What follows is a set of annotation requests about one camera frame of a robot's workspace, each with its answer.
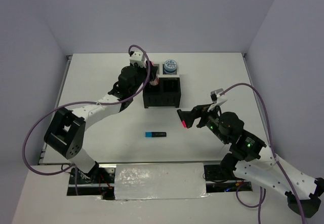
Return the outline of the pink capped tube of clips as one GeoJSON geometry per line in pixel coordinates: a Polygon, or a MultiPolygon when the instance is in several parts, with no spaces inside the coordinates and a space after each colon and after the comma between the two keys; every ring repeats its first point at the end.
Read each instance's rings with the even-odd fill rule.
{"type": "Polygon", "coordinates": [[[158,66],[155,66],[153,62],[150,62],[150,77],[149,77],[149,83],[152,86],[156,86],[156,85],[159,84],[158,70],[159,70],[159,67],[158,66]]]}

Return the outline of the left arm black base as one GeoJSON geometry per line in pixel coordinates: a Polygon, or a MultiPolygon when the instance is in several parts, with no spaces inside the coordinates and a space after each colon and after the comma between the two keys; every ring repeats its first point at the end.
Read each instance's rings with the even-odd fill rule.
{"type": "Polygon", "coordinates": [[[108,168],[108,173],[99,174],[95,179],[84,175],[80,170],[77,172],[73,168],[69,172],[67,185],[67,196],[96,196],[102,200],[115,200],[115,168],[108,168]]]}

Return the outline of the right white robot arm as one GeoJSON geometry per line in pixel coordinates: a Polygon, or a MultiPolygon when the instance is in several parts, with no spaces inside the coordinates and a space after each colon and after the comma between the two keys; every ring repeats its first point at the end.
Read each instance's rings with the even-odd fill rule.
{"type": "Polygon", "coordinates": [[[244,129],[244,122],[233,112],[222,112],[219,106],[195,106],[191,111],[177,111],[186,128],[199,119],[198,128],[207,127],[229,152],[220,162],[220,173],[226,179],[240,178],[263,188],[271,188],[287,198],[288,207],[295,213],[303,211],[305,218],[319,210],[323,194],[323,178],[314,178],[299,171],[270,146],[244,129]]]}

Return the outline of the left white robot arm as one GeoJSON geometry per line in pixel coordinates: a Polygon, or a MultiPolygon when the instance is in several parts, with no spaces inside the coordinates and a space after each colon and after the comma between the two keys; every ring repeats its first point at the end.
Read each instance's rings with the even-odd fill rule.
{"type": "Polygon", "coordinates": [[[80,171],[88,183],[95,182],[106,171],[83,149],[85,131],[104,118],[125,110],[142,84],[156,78],[157,68],[151,62],[144,67],[129,65],[121,70],[118,81],[95,104],[68,110],[58,109],[44,135],[44,141],[80,171]]]}

